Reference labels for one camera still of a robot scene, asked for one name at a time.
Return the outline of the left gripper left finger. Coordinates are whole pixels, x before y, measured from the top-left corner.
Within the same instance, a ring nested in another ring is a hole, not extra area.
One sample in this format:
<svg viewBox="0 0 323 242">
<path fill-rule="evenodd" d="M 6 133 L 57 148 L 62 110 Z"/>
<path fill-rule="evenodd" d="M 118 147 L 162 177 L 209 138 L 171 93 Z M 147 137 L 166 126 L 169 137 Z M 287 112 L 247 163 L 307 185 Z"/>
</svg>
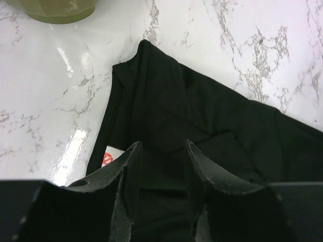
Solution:
<svg viewBox="0 0 323 242">
<path fill-rule="evenodd" d="M 142 143 L 135 142 L 68 187 L 43 183 L 27 215 L 25 241 L 129 241 L 142 155 Z"/>
</svg>

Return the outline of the black t shirt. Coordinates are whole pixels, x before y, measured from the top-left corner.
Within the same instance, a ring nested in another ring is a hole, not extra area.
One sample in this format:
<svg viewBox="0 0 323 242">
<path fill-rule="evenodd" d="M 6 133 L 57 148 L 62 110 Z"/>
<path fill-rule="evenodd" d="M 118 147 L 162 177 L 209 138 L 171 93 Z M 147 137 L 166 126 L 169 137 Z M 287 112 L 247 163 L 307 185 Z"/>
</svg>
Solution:
<svg viewBox="0 0 323 242">
<path fill-rule="evenodd" d="M 106 147 L 140 141 L 143 164 L 131 241 L 195 241 L 185 183 L 185 141 L 233 175 L 268 186 L 290 241 L 322 241 L 322 132 L 249 100 L 149 41 L 113 66 L 107 109 L 87 173 Z"/>
</svg>

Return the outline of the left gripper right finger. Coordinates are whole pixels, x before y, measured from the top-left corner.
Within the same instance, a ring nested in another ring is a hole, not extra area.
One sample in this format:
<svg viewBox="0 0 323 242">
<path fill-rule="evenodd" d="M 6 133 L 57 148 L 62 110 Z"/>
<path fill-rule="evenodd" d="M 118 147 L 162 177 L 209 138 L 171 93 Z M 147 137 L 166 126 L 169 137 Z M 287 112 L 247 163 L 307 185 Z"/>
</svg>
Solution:
<svg viewBox="0 0 323 242">
<path fill-rule="evenodd" d="M 190 140 L 184 161 L 195 241 L 290 241 L 282 205 L 270 187 L 233 175 Z"/>
</svg>

